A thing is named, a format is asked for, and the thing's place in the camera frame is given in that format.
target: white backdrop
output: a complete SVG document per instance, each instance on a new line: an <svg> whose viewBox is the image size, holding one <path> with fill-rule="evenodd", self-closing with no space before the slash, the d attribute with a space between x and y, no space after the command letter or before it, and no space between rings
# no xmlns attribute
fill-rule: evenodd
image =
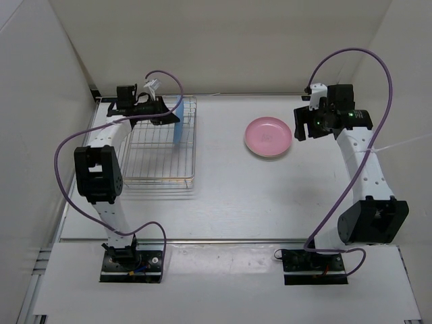
<svg viewBox="0 0 432 324"><path fill-rule="evenodd" d="M103 95L169 70L186 92L302 92L316 64L367 47L391 0L51 0ZM321 80L349 81L359 55ZM174 83L165 92L178 91Z"/></svg>
<svg viewBox="0 0 432 324"><path fill-rule="evenodd" d="M95 105L48 1L17 6L0 1L0 323L16 322L38 250L57 226L55 147L88 125ZM80 140L60 158L64 180Z"/></svg>
<svg viewBox="0 0 432 324"><path fill-rule="evenodd" d="M432 133L432 2L394 0L371 43L394 82L394 103L377 148ZM387 102L387 81L376 62L365 58L354 77L356 104L378 124ZM410 214L396 236L425 323L432 323L432 142L426 138L379 153L396 198Z"/></svg>

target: metal wire rack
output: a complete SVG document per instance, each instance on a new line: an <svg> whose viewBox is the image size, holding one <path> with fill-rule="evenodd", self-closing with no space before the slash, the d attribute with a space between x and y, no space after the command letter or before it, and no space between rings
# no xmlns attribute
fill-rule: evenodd
<svg viewBox="0 0 432 324"><path fill-rule="evenodd" d="M164 97L172 108L177 97ZM195 175L196 98L184 97L180 142L173 143L174 124L138 122L119 150L126 188L191 188Z"/></svg>

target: purple cable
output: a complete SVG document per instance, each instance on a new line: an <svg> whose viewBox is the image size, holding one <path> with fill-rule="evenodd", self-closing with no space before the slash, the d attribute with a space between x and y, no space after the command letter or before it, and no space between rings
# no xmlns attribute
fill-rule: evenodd
<svg viewBox="0 0 432 324"><path fill-rule="evenodd" d="M150 71L147 75L146 75L146 79L154 73L162 73L162 74L166 74L167 76L170 76L179 86L180 88L180 98L178 100L178 102L175 104L174 108L171 109L170 111L167 111L166 113L158 113L156 115L138 115L138 116L130 116L130 117L124 117L124 118L120 118L118 120L115 121L116 123L121 123L124 122L125 120L129 120L129 119L137 119L137 118L155 118L155 117L164 117L166 115L169 115L170 113L172 113L173 111L175 111L179 106L180 103L182 103L183 100L183 96L184 96L184 90L183 90L183 86L182 83L171 73L163 71L163 70L153 70ZM69 205L72 206L72 208L74 208L77 212L79 212L80 214L82 214L83 216L87 217L89 220L94 221L100 225L102 225L103 227L106 227L108 230L113 231L114 233L121 235L121 236L131 236L134 235L135 233L138 233L140 230L142 230L143 228L149 226L149 225L156 225L158 226L163 234L163 251L162 251L162 258L161 258L161 278L160 280L162 280L162 275L163 275L163 262L165 260L165 249L167 247L167 234L165 233L165 230L163 229L162 225L157 223L156 221L150 221L148 223L145 223L144 225L141 225L140 227L138 227L137 229L133 230L132 232L129 233L122 233L119 232L117 230L115 230L115 228L111 227L110 225L104 223L103 221L101 221L100 219L97 219L95 217L93 217L92 215L89 215L88 213L86 213L85 211L83 211L80 207L78 207L72 200L71 198L69 198L63 183L61 182L61 178L60 178L60 172L59 172L59 154L60 154L60 150L63 148L63 146L69 142L71 139L78 137L80 135L83 135L85 133L89 133L89 132L93 132L94 130L102 130L103 128L106 128L108 126L113 125L113 123L108 123L105 125L101 125L101 126L97 126L97 127L93 127L93 128L89 128L87 130L82 130L80 132L76 132L75 134L72 134L71 136L65 138L60 145L57 147L57 149L55 150L55 154L54 154L54 172L55 172L55 179L57 180L57 183L59 185L61 194L63 195L63 197L65 198L66 202L69 203Z"/></svg>
<svg viewBox="0 0 432 324"><path fill-rule="evenodd" d="M348 47L346 49L340 49L339 51L336 51L336 52L330 54L329 56L327 56L315 68L314 72L312 73L312 76L310 76L310 79L309 79L309 82L308 82L308 86L311 85L311 83L313 81L313 78L315 77L315 74L318 72L319 68L328 59L332 58L333 56L335 56L337 54L344 53L344 52L350 52L350 51L358 51L358 52L366 53L367 55L370 55L371 57L373 57L374 59L376 59L378 61L378 63L383 67L385 75L387 76L387 81L388 81L388 86L389 86L389 98L388 98L388 101L387 101L387 107L385 108L384 115L383 115L381 121L378 124L377 130L372 135L371 141L369 142L369 144L367 146L368 149L367 149L366 153L364 154L363 160L361 161L360 166L358 167L356 173L354 174L354 177L352 177L350 183L345 188L344 192L340 195L340 197L338 198L338 200L335 202L334 206L326 214L326 216L320 222L320 224L317 226L317 228L315 229L315 231L313 231L313 233L308 237L306 243L304 243L304 246L303 246L303 249L305 251L307 251L307 252L351 253L351 252L355 252L355 251L362 251L363 252L363 257L362 257L361 262L358 264L358 266L355 269L353 269L353 270L351 270L351 272L347 273L345 275L346 277L349 276L349 275L352 275L354 272L356 272L357 270L359 270L360 267L363 265L364 261L366 260L366 251L364 249L362 249L362 248L352 248L350 250L338 250L338 249L327 249L327 248L317 249L317 248L309 248L308 246L312 242L312 240L314 239L314 237L318 234L318 232L321 231L321 229L324 227L324 225L329 221L330 217L334 214L334 212L339 207L339 205L341 204L341 202L345 199L346 195L352 189L354 183L356 182L356 180L360 176L360 173L363 170L363 168L365 167L367 159L369 158L369 155L371 154L371 150L370 149L372 148L373 143L377 139L377 136L378 136L379 132L381 131L381 129L382 129L384 123L385 123L385 120L387 119L387 117L389 115L390 107L392 106L392 100L393 100L393 82L392 82L392 76L390 76L390 71L389 71L388 67L386 66L386 64L384 63L384 61L382 60L382 58L380 58L377 54L375 54L374 52L372 52L372 51L370 51L368 49L362 49L360 47Z"/></svg>

